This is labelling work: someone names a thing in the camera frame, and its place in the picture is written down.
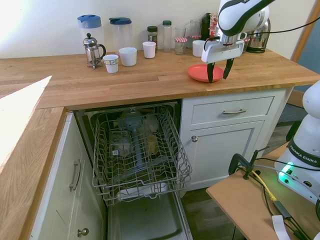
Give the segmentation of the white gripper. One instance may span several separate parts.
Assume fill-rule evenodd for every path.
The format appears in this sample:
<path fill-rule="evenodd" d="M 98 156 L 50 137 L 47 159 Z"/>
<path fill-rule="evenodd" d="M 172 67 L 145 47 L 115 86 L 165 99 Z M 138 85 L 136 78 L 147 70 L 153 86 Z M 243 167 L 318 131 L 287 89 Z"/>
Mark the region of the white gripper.
<path fill-rule="evenodd" d="M 240 57 L 244 49 L 245 41 L 240 40 L 232 45 L 223 45 L 219 41 L 207 41 L 204 45 L 201 60 L 207 64 L 208 82 L 212 83 L 214 79 L 215 63 L 226 61 L 223 72 L 223 79 L 227 79 L 234 62 L 234 58 Z"/>

